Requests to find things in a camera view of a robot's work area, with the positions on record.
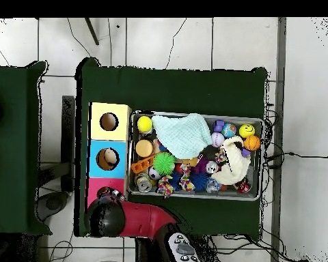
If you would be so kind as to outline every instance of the green spiky ball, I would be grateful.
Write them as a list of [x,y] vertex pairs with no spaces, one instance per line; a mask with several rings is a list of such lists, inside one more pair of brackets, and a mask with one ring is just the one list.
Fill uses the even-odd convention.
[[159,153],[154,157],[153,167],[159,175],[170,175],[175,168],[176,158],[170,153]]

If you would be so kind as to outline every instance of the pink box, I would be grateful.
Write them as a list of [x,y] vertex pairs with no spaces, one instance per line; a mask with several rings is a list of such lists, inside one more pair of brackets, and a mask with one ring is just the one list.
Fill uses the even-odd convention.
[[97,192],[102,187],[116,189],[124,195],[124,179],[116,178],[89,178],[89,190],[87,191],[87,207],[97,198]]

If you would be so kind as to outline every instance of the yellow smiley ball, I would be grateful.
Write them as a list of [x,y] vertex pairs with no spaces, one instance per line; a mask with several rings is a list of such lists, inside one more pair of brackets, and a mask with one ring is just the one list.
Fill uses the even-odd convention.
[[248,136],[253,136],[255,134],[255,128],[252,125],[245,124],[239,128],[239,135],[242,138],[247,138]]

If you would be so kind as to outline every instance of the green table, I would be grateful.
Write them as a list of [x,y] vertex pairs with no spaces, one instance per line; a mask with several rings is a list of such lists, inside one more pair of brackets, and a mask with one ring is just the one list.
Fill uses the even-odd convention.
[[[77,147],[75,234],[86,235],[84,191],[89,102],[127,104],[133,110],[201,113],[264,118],[267,71],[151,70],[132,67],[102,68],[94,58],[77,68]],[[258,201],[217,201],[131,195],[130,201],[159,205],[176,215],[184,233],[194,235],[248,234],[259,236]]]
[[0,233],[49,234],[35,216],[39,97],[46,63],[0,67]]

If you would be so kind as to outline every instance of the light blue cloth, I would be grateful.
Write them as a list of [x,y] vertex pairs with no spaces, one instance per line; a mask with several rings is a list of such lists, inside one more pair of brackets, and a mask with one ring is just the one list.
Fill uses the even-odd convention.
[[177,159],[192,159],[208,145],[211,135],[205,119],[197,113],[186,117],[152,117],[156,136]]

